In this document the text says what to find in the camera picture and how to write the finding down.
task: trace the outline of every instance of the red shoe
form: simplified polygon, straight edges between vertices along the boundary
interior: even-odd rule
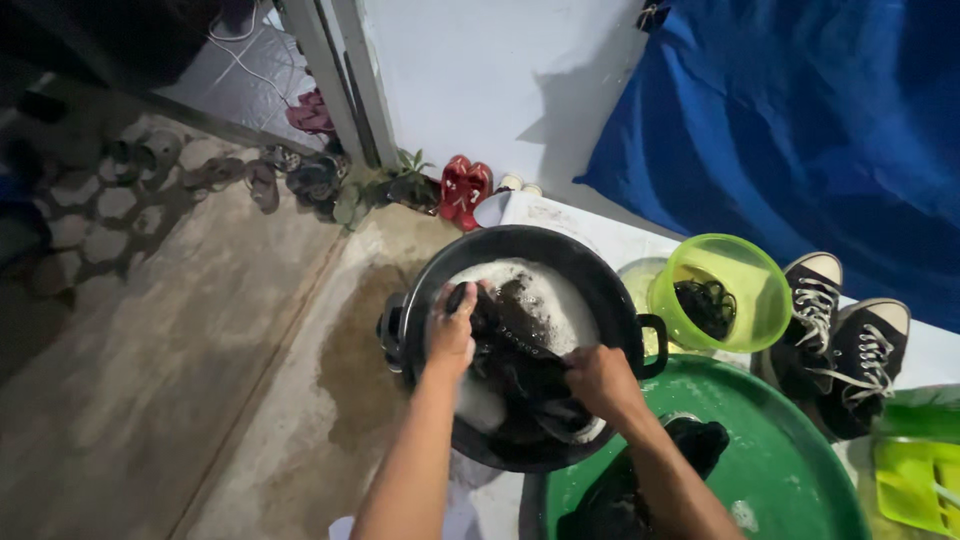
[[[440,216],[443,219],[452,221],[460,211],[469,168],[470,160],[464,156],[454,156],[444,167],[444,173],[440,177]]]
[[[483,162],[477,161],[467,171],[467,180],[464,182],[464,196],[460,204],[460,214],[456,223],[461,231],[472,231],[479,227],[473,219],[473,210],[484,199],[490,197],[490,186],[493,184],[493,172]]]

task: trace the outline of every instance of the green plastic tub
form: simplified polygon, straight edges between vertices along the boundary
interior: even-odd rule
[[[747,538],[870,538],[850,477],[826,438],[767,383],[711,358],[671,355],[643,394],[658,416],[686,411],[727,428],[730,446],[707,486]],[[560,519],[626,444],[617,435],[584,461],[550,473],[541,488],[541,538],[557,538]]]

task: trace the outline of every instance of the yellow-green bucket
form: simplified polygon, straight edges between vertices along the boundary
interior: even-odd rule
[[[736,300],[736,314],[723,339],[701,331],[684,313],[674,282],[717,280]],[[790,322],[790,286],[780,267],[754,244],[729,234],[701,234],[680,244],[650,286],[651,311],[672,339],[690,350],[762,351],[780,339]]]

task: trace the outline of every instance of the black sneaker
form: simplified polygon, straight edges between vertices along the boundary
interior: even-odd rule
[[[834,379],[833,390],[817,400],[836,438],[870,432],[884,398],[894,395],[909,333],[910,309],[896,300],[874,298],[840,310],[831,346],[836,368],[818,370]]]
[[[833,378],[814,369],[834,367],[828,354],[843,284],[840,260],[829,253],[804,255],[783,269],[793,298],[793,317],[783,337],[760,353],[760,377],[788,398],[829,393]]]

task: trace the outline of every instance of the hand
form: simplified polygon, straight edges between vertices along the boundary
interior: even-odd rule
[[[637,415],[652,414],[620,349],[599,345],[577,349],[566,358],[572,368],[566,383],[587,409],[617,430]]]
[[[470,337],[470,315],[477,305],[477,284],[467,283],[464,300],[456,312],[447,315],[446,300],[452,291],[452,284],[444,285],[430,314],[430,350],[426,367],[459,379],[473,362],[476,350],[476,342]]]

